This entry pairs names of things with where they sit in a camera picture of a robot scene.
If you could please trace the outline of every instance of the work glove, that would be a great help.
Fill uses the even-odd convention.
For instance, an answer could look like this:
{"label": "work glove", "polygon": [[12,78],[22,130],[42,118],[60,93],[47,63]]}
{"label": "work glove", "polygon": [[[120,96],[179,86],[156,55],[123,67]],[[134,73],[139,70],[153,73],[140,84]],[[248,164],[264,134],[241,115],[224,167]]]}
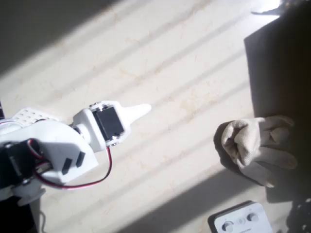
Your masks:
{"label": "work glove", "polygon": [[236,120],[225,128],[222,146],[245,176],[271,188],[276,185],[275,177],[258,162],[285,169],[297,166],[290,153],[272,148],[288,137],[293,125],[286,116]]}

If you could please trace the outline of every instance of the white robotic arm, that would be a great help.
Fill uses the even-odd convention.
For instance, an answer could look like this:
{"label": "white robotic arm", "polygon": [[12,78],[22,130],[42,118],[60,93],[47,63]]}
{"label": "white robotic arm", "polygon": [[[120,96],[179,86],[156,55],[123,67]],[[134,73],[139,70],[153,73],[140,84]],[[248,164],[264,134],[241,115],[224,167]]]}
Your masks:
{"label": "white robotic arm", "polygon": [[[150,110],[148,104],[123,108],[116,101],[102,101],[76,114],[71,126],[55,120],[38,120],[23,128],[0,122],[0,200],[15,195],[24,205],[44,194],[42,183],[76,189],[103,181],[111,170],[109,147],[128,137],[131,123]],[[110,161],[104,178],[65,185],[96,167],[94,153],[103,150]]]}

